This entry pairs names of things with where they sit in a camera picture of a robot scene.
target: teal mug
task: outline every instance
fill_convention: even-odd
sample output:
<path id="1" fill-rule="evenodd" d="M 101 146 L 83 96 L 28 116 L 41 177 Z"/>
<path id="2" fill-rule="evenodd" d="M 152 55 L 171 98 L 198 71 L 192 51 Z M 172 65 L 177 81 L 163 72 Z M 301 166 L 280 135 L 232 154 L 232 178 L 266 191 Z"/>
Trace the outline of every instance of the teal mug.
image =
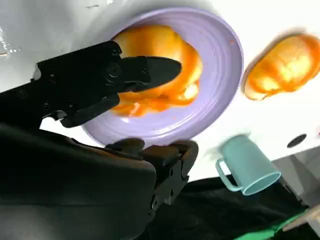
<path id="1" fill-rule="evenodd" d="M 232 137 L 225 142 L 215 168 L 225 186 L 233 192 L 249 196 L 275 183 L 281 176 L 272 162 L 246 135 Z M 237 186 L 233 185 L 221 169 L 221 162 L 229 168 Z"/>

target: black hole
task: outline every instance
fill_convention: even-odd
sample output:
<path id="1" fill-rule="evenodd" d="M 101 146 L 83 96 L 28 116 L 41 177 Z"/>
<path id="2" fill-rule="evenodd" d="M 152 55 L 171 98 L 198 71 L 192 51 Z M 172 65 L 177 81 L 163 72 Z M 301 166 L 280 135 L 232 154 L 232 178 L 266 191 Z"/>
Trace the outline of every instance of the black hole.
<path id="1" fill-rule="evenodd" d="M 288 145 L 286 146 L 288 149 L 293 148 L 295 146 L 297 146 L 298 144 L 300 144 L 303 140 L 305 140 L 307 137 L 307 134 L 301 134 L 297 137 L 295 137 L 294 139 L 292 139 Z"/>

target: mug handle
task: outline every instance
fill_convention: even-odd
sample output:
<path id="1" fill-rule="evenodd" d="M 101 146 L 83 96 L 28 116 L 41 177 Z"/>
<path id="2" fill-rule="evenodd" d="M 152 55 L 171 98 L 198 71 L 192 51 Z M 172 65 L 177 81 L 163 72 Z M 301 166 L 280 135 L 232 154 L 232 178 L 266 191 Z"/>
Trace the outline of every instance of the mug handle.
<path id="1" fill-rule="evenodd" d="M 243 187 L 242 186 L 235 186 L 233 185 L 229 179 L 226 177 L 226 175 L 224 174 L 224 172 L 222 171 L 222 168 L 220 166 L 221 162 L 224 162 L 225 160 L 223 158 L 220 158 L 216 161 L 215 163 L 215 168 L 222 180 L 222 182 L 224 183 L 224 185 L 226 186 L 227 189 L 229 189 L 232 192 L 237 192 L 240 191 Z"/>

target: food residue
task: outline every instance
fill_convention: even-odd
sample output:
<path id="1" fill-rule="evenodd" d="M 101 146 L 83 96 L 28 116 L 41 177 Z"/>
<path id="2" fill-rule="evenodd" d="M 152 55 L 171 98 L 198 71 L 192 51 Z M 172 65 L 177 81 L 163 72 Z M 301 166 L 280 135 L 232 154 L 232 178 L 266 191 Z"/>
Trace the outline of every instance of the food residue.
<path id="1" fill-rule="evenodd" d="M 244 94 L 263 100 L 281 92 L 294 92 L 320 70 L 320 40 L 300 34 L 279 42 L 248 74 Z"/>
<path id="2" fill-rule="evenodd" d="M 119 93 L 120 104 L 112 110 L 120 116 L 140 117 L 172 107 L 191 104 L 199 93 L 203 64 L 197 51 L 169 26 L 147 25 L 126 29 L 113 39 L 121 57 L 155 56 L 181 63 L 180 74 L 172 81 L 142 92 Z"/>

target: screw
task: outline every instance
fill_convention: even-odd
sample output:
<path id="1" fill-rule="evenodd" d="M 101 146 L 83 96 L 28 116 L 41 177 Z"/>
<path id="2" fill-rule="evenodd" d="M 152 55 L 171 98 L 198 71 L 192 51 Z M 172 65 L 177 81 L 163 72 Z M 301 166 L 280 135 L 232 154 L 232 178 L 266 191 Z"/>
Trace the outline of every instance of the screw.
<path id="1" fill-rule="evenodd" d="M 114 62 L 109 64 L 106 71 L 112 78 L 117 78 L 121 75 L 121 68 Z"/>
<path id="2" fill-rule="evenodd" d="M 21 98 L 21 99 L 26 99 L 27 98 L 27 96 L 28 96 L 28 94 L 27 94 L 27 92 L 25 91 L 25 90 L 20 90 L 20 92 L 19 92 L 19 97 Z"/>
<path id="3" fill-rule="evenodd" d="M 119 51 L 117 49 L 113 49 L 112 50 L 112 55 L 113 56 L 118 56 L 119 55 Z"/>
<path id="4" fill-rule="evenodd" d="M 72 109 L 75 105 L 70 101 L 69 102 L 69 105 L 68 105 L 68 108 Z"/>
<path id="5" fill-rule="evenodd" d="M 49 109 L 49 103 L 48 103 L 48 102 L 45 102 L 45 103 L 43 104 L 43 109 L 44 109 L 44 110 L 48 110 L 48 109 Z"/>

